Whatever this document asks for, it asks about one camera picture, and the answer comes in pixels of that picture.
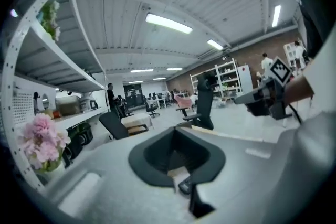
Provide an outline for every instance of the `ceiling light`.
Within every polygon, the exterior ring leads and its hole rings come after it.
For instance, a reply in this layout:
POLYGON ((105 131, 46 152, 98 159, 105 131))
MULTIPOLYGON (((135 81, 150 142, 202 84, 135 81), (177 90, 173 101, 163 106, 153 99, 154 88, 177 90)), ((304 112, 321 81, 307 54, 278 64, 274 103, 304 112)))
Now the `ceiling light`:
POLYGON ((217 50, 223 50, 224 48, 218 44, 217 42, 213 41, 212 39, 208 40, 208 44, 215 47, 217 50))
POLYGON ((14 9, 11 9, 10 11, 11 11, 11 15, 13 17, 17 17, 18 16, 17 13, 16 13, 16 11, 14 9))
POLYGON ((160 16, 156 16, 154 14, 150 14, 150 13, 147 14, 146 22, 169 27, 169 28, 175 29, 177 31, 181 31, 186 34, 190 34, 190 32, 193 30, 192 28, 186 25, 180 24, 178 22, 175 22, 173 20, 169 20, 169 19, 166 19, 160 16))
POLYGON ((172 70, 182 70, 183 68, 178 67, 178 68, 167 68, 168 71, 172 71, 172 70))
POLYGON ((140 69, 140 70, 131 70, 131 73, 137 73, 137 72, 151 72, 154 69, 140 69))
POLYGON ((278 25, 280 11, 281 11, 281 5, 276 6, 275 10, 274 10, 274 17, 273 17, 272 27, 276 27, 278 25))
POLYGON ((130 81, 128 84, 131 84, 131 83, 140 83, 140 82, 143 82, 143 80, 138 80, 138 81, 130 81))

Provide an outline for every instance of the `white corrugated ceiling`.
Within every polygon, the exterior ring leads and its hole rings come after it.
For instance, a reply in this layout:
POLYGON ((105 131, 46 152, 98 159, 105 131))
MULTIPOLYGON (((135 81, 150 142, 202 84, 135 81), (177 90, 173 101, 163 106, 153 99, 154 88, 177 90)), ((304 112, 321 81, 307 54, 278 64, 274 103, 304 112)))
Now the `white corrugated ceiling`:
MULTIPOLYGON (((98 70, 76 25, 68 0, 61 1, 59 46, 82 67, 98 70)), ((81 19, 107 73, 125 81, 171 76, 168 67, 187 68, 217 55, 207 44, 213 39, 234 47, 242 40, 272 31, 274 7, 282 5, 279 27, 292 24, 295 0, 77 0, 81 19), (193 28, 187 35, 145 22, 147 13, 193 28), (132 69, 153 68, 152 74, 132 69)), ((18 0, 24 10, 29 0, 18 0)))

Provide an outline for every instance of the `round mirror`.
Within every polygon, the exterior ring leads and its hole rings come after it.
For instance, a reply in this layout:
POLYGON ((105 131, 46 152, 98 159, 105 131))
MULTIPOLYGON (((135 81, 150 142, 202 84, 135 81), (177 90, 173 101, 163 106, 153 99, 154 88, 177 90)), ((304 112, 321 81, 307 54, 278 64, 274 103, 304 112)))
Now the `round mirror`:
POLYGON ((44 109, 47 109, 49 107, 49 100, 45 93, 42 95, 42 103, 43 103, 44 109))

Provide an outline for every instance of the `brown wall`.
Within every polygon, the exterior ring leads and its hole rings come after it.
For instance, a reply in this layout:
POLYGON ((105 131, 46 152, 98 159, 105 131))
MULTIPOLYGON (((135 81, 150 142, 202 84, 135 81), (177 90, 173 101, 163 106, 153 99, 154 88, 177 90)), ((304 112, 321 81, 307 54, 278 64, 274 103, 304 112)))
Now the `brown wall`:
MULTIPOLYGON (((259 71, 261 74, 263 73, 263 70, 261 68, 263 53, 266 52, 268 57, 272 59, 274 59, 276 56, 279 56, 287 63, 287 58, 283 46, 285 44, 294 42, 299 37, 299 32, 297 30, 292 30, 278 36, 265 39, 246 48, 231 52, 230 56, 237 60, 238 66, 242 66, 245 64, 249 65, 253 87, 255 88, 258 86, 256 72, 259 71)), ((189 93, 193 93, 193 86, 190 81, 190 75, 201 73, 205 70, 213 68, 215 65, 221 65, 223 63, 224 61, 220 57, 211 62, 205 63, 204 65, 196 67, 172 80, 167 81, 168 89, 170 91, 172 91, 173 89, 187 90, 189 93)))

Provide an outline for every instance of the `black cable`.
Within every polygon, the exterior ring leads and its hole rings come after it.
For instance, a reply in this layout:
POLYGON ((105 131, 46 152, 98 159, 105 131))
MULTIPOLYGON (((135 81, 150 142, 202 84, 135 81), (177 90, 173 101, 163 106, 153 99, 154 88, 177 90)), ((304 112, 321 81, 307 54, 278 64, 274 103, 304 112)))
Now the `black cable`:
POLYGON ((289 107, 293 110, 293 112, 294 112, 296 118, 298 119, 298 122, 300 123, 300 125, 302 125, 302 119, 300 118, 300 116, 299 116, 298 112, 296 111, 296 109, 293 108, 293 106, 291 104, 289 104, 289 107))

